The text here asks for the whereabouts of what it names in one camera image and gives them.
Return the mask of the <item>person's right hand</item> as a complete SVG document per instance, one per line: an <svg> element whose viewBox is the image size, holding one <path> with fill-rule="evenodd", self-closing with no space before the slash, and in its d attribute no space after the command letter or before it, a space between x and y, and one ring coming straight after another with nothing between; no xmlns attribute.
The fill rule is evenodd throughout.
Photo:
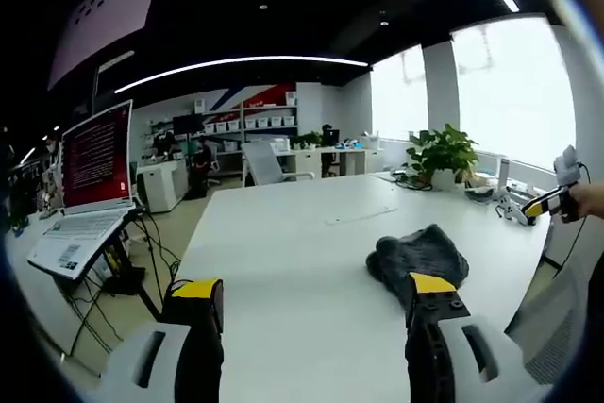
<svg viewBox="0 0 604 403"><path fill-rule="evenodd" d="M575 214L563 214L562 221L566 224L588 216L604 218L604 186L602 182L577 183L567 191L575 203Z"/></svg>

